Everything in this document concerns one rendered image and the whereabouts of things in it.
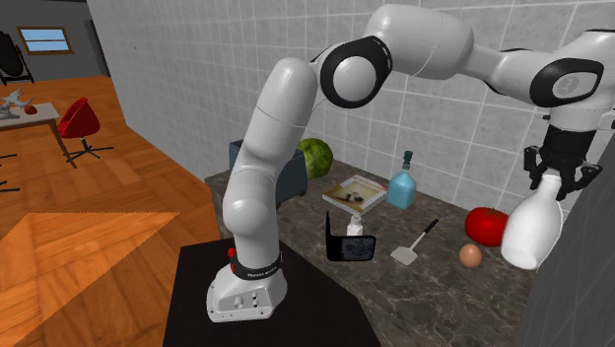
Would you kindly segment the green cabbage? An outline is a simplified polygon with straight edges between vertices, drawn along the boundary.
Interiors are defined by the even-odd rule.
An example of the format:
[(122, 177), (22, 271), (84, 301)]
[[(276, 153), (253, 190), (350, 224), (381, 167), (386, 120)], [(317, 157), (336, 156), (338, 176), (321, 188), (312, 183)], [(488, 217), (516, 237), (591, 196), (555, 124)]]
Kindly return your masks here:
[(328, 174), (333, 162), (333, 153), (324, 141), (306, 138), (298, 144), (298, 148), (304, 153), (308, 179)]

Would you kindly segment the black robot stand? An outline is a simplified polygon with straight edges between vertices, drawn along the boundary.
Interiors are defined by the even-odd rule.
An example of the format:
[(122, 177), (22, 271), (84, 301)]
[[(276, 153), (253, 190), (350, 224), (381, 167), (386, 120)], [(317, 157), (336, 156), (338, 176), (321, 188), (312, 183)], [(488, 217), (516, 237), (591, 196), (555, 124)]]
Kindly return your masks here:
[(281, 245), (288, 293), (267, 319), (213, 322), (207, 289), (234, 241), (180, 249), (163, 347), (381, 347), (358, 299)]

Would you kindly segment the white vase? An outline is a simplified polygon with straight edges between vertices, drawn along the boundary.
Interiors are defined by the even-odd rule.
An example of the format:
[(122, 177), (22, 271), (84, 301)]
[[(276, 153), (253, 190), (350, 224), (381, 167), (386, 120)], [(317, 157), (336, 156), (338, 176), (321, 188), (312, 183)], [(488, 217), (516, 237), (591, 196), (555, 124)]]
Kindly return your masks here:
[(561, 178), (544, 174), (536, 190), (512, 211), (502, 239), (502, 257), (511, 265), (532, 270), (548, 257), (562, 233), (564, 216), (557, 200)]

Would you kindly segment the white book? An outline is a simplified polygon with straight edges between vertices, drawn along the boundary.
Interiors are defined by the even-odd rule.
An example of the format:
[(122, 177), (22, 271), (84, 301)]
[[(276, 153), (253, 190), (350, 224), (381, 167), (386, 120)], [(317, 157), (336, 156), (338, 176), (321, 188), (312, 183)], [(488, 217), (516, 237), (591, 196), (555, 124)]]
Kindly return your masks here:
[(356, 216), (363, 216), (386, 198), (387, 189), (360, 175), (325, 190), (322, 199)]

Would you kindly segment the dark blue box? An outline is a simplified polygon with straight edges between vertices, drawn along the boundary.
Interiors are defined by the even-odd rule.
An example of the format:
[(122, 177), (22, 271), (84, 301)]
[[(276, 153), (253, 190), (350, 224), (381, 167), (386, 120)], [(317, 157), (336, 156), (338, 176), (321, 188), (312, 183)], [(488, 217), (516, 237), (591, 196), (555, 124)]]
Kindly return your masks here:
[(307, 169), (302, 150), (296, 149), (283, 168), (262, 163), (243, 145), (243, 140), (229, 145), (231, 172), (224, 210), (263, 207), (275, 211), (283, 202), (308, 190)]

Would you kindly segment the black phone in open case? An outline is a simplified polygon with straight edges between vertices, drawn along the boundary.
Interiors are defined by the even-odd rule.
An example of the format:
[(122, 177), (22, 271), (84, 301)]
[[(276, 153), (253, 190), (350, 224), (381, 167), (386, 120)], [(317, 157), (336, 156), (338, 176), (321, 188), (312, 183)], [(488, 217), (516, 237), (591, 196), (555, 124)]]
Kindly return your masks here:
[(374, 236), (334, 236), (330, 217), (325, 219), (326, 255), (329, 261), (370, 261), (376, 248)]

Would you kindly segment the grey table with wooden legs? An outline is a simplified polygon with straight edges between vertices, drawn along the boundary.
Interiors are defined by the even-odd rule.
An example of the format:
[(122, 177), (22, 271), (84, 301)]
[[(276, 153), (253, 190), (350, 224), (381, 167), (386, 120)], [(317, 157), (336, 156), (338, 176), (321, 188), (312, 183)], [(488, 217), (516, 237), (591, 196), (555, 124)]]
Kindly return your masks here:
[(0, 98), (0, 132), (48, 125), (56, 142), (67, 162), (76, 169), (74, 161), (70, 158), (68, 150), (60, 137), (56, 119), (60, 117), (55, 107), (51, 103), (33, 104), (33, 100), (21, 101), (23, 95), (22, 88), (12, 92), (5, 98)]

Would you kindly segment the light blue bottle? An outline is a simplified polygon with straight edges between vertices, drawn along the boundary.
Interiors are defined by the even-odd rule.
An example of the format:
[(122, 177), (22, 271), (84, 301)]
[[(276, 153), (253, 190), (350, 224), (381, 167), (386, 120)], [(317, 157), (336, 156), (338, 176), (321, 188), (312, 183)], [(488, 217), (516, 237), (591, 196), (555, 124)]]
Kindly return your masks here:
[(407, 209), (415, 200), (417, 183), (409, 173), (412, 151), (405, 151), (402, 170), (388, 184), (386, 202), (399, 209)]

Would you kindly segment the wood framed window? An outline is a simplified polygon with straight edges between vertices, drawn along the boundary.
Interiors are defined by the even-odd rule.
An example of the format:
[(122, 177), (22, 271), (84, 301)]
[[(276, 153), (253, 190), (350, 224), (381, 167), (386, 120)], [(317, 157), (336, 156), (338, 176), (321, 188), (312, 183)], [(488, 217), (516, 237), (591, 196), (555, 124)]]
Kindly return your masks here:
[(17, 27), (28, 55), (73, 54), (63, 27)]

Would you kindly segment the red swivel chair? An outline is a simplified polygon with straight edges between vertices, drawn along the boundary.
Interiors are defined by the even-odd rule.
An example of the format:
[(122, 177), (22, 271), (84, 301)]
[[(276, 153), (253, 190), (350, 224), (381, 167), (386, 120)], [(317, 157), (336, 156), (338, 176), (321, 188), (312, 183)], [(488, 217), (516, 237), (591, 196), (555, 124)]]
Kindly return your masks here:
[(93, 135), (101, 129), (101, 124), (85, 97), (79, 98), (70, 105), (57, 124), (57, 129), (61, 138), (79, 138), (83, 146), (81, 151), (69, 152), (67, 162), (84, 154), (90, 154), (99, 159), (100, 156), (97, 155), (97, 151), (111, 150), (111, 147), (93, 148), (86, 141), (87, 136)]

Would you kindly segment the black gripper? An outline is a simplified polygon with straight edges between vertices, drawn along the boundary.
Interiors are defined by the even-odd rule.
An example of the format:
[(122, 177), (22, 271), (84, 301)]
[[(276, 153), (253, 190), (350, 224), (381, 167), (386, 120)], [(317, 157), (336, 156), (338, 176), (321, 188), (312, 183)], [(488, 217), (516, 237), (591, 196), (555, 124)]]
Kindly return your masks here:
[[(561, 187), (556, 200), (562, 201), (571, 192), (587, 187), (603, 170), (600, 165), (582, 164), (596, 131), (569, 131), (550, 125), (542, 146), (523, 150), (523, 169), (529, 173), (529, 189), (535, 190), (548, 168), (560, 171)], [(581, 178), (575, 179), (581, 165)]]

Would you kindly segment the black round stand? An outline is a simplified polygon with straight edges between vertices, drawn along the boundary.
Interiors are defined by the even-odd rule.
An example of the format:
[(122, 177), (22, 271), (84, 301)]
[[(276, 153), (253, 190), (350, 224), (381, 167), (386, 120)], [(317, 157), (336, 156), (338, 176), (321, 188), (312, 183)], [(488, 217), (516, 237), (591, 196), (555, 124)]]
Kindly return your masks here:
[(34, 83), (34, 77), (20, 48), (8, 34), (0, 31), (0, 81), (7, 86), (9, 82), (26, 80)]

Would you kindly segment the brown egg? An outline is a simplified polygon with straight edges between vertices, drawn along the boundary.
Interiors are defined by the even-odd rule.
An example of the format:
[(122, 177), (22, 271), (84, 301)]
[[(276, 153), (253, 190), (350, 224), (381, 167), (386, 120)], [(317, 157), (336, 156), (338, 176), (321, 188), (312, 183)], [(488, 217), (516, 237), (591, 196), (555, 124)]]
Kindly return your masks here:
[(463, 266), (475, 268), (482, 261), (482, 252), (476, 244), (468, 243), (460, 249), (458, 258)]

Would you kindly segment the red tomato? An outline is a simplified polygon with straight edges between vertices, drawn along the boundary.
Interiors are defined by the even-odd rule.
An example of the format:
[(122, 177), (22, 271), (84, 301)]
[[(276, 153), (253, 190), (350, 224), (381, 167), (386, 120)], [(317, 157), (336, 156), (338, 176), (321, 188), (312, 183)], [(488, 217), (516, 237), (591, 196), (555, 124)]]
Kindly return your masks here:
[(466, 235), (483, 246), (500, 246), (508, 218), (494, 208), (474, 208), (465, 219)]

